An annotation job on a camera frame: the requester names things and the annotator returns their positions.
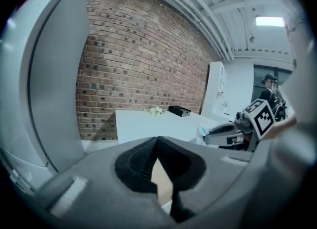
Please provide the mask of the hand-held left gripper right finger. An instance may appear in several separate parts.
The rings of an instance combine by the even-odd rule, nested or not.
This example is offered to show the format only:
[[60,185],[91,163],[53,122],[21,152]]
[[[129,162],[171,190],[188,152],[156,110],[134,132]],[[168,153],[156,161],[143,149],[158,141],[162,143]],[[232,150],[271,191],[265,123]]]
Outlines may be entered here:
[[173,184],[169,226],[255,226],[258,153],[158,137],[159,161]]

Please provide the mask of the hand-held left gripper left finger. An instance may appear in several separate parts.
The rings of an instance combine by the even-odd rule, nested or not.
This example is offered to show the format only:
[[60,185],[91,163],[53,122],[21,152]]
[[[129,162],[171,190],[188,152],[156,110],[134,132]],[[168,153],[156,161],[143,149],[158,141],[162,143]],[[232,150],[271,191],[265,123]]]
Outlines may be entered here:
[[150,137],[89,153],[47,181],[37,202],[62,228],[174,227],[151,181],[156,144],[157,138]]

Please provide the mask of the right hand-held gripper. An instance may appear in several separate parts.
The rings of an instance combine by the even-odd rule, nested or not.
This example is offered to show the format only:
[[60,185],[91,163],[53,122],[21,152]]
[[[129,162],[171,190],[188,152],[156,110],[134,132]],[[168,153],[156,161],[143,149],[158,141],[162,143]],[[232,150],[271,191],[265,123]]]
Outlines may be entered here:
[[234,123],[210,129],[203,140],[206,145],[216,145],[222,149],[254,151],[274,123],[275,117],[268,101],[256,99],[236,114]]

